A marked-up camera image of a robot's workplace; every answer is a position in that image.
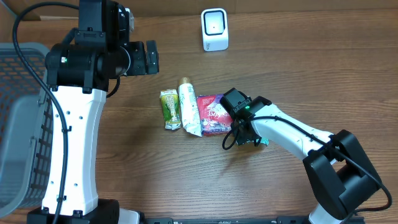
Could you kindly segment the red purple snack pack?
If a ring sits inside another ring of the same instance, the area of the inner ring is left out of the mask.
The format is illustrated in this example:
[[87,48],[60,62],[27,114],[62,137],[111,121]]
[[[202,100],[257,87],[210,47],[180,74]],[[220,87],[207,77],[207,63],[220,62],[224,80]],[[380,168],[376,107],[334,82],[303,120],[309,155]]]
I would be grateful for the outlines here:
[[220,103],[222,97],[223,95],[197,97],[202,134],[205,136],[224,134],[231,130],[233,120]]

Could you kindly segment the teal snack packet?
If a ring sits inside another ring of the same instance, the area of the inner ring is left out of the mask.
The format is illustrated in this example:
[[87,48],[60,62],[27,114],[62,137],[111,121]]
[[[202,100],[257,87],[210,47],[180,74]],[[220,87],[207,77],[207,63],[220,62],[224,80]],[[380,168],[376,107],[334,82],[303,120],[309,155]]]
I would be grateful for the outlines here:
[[248,142],[252,142],[255,147],[258,147],[260,145],[264,145],[264,146],[269,145],[269,140],[266,138],[255,138],[255,139],[249,140]]

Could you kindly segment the green drink carton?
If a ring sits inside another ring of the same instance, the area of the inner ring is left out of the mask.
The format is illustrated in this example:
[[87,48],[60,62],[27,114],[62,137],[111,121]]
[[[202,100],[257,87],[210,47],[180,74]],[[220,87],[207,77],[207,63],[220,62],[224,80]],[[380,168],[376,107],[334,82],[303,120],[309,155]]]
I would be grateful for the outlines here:
[[181,127],[180,103],[176,89],[162,90],[160,103],[165,121],[165,129],[176,130]]

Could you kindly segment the white tube gold cap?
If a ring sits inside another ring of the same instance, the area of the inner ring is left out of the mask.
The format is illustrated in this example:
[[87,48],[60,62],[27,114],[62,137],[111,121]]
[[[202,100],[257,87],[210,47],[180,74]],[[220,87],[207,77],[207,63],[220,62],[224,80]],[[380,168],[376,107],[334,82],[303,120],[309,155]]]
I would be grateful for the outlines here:
[[195,90],[188,77],[179,80],[178,96],[183,128],[186,132],[202,137],[201,120]]

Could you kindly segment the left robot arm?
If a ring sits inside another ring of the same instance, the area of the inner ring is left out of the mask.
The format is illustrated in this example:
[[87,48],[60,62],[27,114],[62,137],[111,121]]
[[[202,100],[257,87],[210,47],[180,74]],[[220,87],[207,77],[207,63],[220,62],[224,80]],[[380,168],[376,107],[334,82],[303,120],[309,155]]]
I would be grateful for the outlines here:
[[159,72],[153,40],[131,42],[131,12],[116,1],[81,1],[78,28],[45,57],[43,88],[52,100],[53,134],[47,190],[28,223],[129,223],[144,216],[100,199],[95,165],[109,82]]

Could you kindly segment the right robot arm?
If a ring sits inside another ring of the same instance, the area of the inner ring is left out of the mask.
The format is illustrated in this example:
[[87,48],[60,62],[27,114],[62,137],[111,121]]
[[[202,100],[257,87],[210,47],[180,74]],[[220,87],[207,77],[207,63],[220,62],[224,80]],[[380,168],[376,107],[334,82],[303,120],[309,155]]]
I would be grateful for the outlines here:
[[344,223],[354,214],[380,212],[392,195],[356,136],[343,129],[333,134],[285,114],[270,100],[255,99],[232,88],[220,100],[233,123],[233,145],[269,139],[303,162],[318,202],[307,223]]

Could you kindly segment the white barcode scanner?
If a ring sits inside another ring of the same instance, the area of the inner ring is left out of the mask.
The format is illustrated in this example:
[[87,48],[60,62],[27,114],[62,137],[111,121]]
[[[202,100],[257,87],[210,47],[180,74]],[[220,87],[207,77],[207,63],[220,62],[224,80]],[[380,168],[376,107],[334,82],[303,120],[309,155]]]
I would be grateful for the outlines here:
[[222,8],[205,9],[201,13],[201,31],[205,52],[226,50],[229,46],[226,11]]

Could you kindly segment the grey plastic mesh basket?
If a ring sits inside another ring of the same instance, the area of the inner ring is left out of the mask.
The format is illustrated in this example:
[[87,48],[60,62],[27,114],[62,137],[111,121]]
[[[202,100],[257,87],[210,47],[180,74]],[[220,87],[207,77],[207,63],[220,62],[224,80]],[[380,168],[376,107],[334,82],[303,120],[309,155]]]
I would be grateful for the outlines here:
[[49,182],[52,102],[21,63],[13,44],[1,44],[1,216],[39,207]]

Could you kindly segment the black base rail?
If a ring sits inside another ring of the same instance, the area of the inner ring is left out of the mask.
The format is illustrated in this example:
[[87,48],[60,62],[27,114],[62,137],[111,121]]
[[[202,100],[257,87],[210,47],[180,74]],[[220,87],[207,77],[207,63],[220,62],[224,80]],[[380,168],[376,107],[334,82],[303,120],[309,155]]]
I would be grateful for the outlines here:
[[221,218],[221,219],[173,219],[146,218],[146,224],[305,224],[306,216],[280,216],[277,218]]

